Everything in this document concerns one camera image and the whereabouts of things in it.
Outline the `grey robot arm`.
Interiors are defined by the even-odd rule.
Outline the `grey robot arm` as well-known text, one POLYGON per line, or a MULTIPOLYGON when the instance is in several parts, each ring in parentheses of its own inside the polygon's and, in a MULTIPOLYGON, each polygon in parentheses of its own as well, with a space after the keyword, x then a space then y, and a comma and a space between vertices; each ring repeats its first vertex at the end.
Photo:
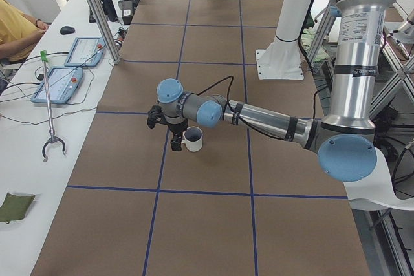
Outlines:
MULTIPOLYGON (((298 143, 315 152, 322 170, 342 182, 369 176, 377 163, 372 143, 375 125, 370 118, 375 77, 386 10, 396 0, 330 0, 328 14, 340 16, 332 83, 313 94, 312 118, 302 119, 229 100, 233 76, 227 76, 198 94, 184 91, 173 78, 157 86, 157 104, 148 112, 147 125, 167 125, 173 133, 171 148, 181 151, 188 120, 213 128, 219 120, 244 125, 276 140, 298 143), (230 79, 226 97, 201 96, 230 79), (329 90, 329 111, 316 116, 316 98, 329 90)), ((300 39, 313 0, 284 0, 274 40, 256 50, 260 80, 302 80, 300 39)))

